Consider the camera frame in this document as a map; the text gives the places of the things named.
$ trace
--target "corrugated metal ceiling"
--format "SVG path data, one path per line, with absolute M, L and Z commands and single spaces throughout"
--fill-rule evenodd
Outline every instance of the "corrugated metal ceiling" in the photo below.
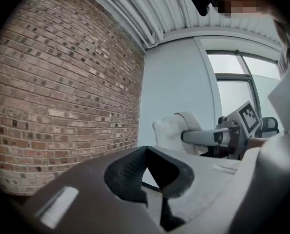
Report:
M 120 13 L 125 15 L 125 21 L 134 31 L 134 37 L 145 48 L 163 42 L 165 33 L 176 33 L 186 28 L 198 30 L 200 27 L 237 29 L 238 33 L 242 30 L 244 33 L 256 34 L 274 45 L 279 44 L 270 17 L 228 19 L 213 7 L 206 17 L 202 17 L 191 0 L 108 0 L 108 3 L 109 1 L 116 10 L 121 10 Z

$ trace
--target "window frame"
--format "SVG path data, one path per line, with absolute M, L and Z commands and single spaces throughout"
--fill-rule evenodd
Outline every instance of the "window frame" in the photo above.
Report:
M 241 68 L 244 71 L 244 74 L 229 74 L 229 73 L 215 73 L 215 76 L 217 78 L 217 81 L 246 81 L 249 83 L 249 87 L 251 90 L 251 94 L 253 97 L 253 103 L 255 110 L 258 114 L 258 117 L 261 118 L 261 105 L 260 105 L 260 99 L 258 95 L 258 91 L 256 88 L 256 84 L 254 82 L 253 76 L 250 72 L 250 69 L 248 68 L 246 61 L 244 57 L 250 57 L 250 58 L 255 58 L 267 62 L 271 62 L 277 65 L 277 61 L 274 61 L 272 59 L 262 57 L 259 55 L 254 55 L 254 54 L 249 54 L 249 53 L 244 53 L 240 52 L 239 50 L 235 51 L 229 51 L 229 50 L 207 50 L 206 51 L 207 55 L 229 55 L 229 56 L 235 56 L 241 65 Z

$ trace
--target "ceiling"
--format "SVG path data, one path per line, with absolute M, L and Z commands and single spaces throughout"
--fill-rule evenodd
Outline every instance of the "ceiling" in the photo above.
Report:
M 188 36 L 249 38 L 274 49 L 279 38 L 270 17 L 228 19 L 210 7 L 206 17 L 191 0 L 96 0 L 129 29 L 145 49 Z

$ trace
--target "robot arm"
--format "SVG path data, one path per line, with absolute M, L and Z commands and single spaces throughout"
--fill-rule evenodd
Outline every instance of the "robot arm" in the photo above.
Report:
M 217 129 L 205 131 L 185 131 L 182 141 L 214 148 L 214 156 L 220 156 L 220 148 L 229 149 L 228 157 L 239 159 L 247 149 L 248 139 L 259 129 L 261 120 L 254 111 L 253 106 L 247 101 L 240 108 L 227 117 L 220 117 Z

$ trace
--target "black rubber part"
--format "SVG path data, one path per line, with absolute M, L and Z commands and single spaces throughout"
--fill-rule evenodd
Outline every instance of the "black rubber part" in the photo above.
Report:
M 162 191 L 159 189 L 159 187 L 156 187 L 156 186 L 153 186 L 153 185 L 150 185 L 150 184 L 147 184 L 145 182 L 142 181 L 142 186 L 146 187 L 146 188 L 149 188 L 155 192 L 158 192 L 158 193 L 162 193 Z
M 113 194 L 122 200 L 148 205 L 146 192 L 142 191 L 146 168 L 163 194 L 160 224 L 166 231 L 171 231 L 184 220 L 172 215 L 168 199 L 180 197 L 192 185 L 195 176 L 190 166 L 153 147 L 141 147 L 111 163 L 104 180 Z
M 272 119 L 272 120 L 275 121 L 275 127 L 273 127 L 273 128 L 265 127 L 265 125 L 268 124 L 268 120 L 269 119 Z M 264 118 L 261 118 L 261 120 L 262 120 L 262 123 L 263 123 L 263 127 L 262 127 L 262 129 L 259 129 L 259 130 L 256 131 L 255 137 L 261 138 L 263 133 L 268 133 L 268 132 L 273 132 L 273 131 L 275 131 L 278 134 L 280 133 L 280 130 L 278 129 L 278 121 L 277 121 L 276 118 L 274 118 L 274 117 L 264 117 Z

